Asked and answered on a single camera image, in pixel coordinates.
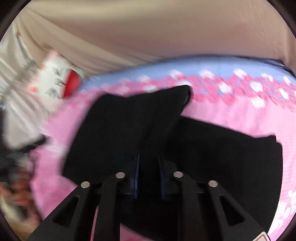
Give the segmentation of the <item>person's left hand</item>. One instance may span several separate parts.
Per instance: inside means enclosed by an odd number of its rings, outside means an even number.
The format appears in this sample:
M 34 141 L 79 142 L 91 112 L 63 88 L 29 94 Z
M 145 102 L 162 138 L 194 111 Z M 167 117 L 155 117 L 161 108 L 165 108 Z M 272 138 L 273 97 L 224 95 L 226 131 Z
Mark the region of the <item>person's left hand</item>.
M 11 185 L 1 183 L 1 197 L 5 201 L 28 209 L 35 208 L 29 179 L 20 179 Z

